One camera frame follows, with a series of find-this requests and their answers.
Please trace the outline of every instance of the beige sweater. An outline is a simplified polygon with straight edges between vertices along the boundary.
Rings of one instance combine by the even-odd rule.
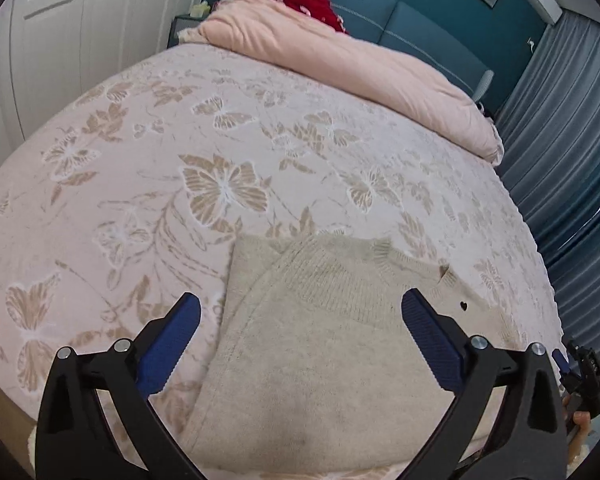
[[[329,472],[413,458],[453,395],[402,321],[411,287],[468,335],[516,345],[502,317],[451,270],[408,258],[387,240],[239,238],[218,353],[183,433],[185,452],[235,472]],[[500,399],[492,397],[467,453],[484,443]]]

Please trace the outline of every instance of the red clothing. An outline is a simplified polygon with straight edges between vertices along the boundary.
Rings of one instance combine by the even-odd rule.
[[[279,2],[283,2],[287,7],[290,7],[293,10],[297,10],[298,12],[302,12],[307,16],[311,16],[316,20],[320,20],[321,22],[329,25],[331,28],[336,30],[336,32],[344,32],[347,31],[344,28],[343,19],[338,16],[331,9],[331,2],[329,0],[278,0]]]

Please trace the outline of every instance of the blue headboard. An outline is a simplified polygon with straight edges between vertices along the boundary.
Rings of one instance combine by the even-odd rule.
[[[406,52],[430,64],[478,101],[493,72],[446,30],[398,0],[331,0],[354,38]]]

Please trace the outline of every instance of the bedside table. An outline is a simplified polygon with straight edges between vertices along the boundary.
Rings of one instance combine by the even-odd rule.
[[[205,18],[192,18],[188,14],[181,14],[176,16],[171,22],[171,30],[169,31],[169,41],[167,42],[167,48],[176,46],[178,44],[178,33],[185,28],[195,28],[200,23],[205,21]]]

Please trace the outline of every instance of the curtain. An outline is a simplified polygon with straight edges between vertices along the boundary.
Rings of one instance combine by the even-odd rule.
[[[600,208],[600,24],[548,27],[496,125],[497,172],[550,265]]]
[[[562,329],[600,352],[600,212],[547,267]]]

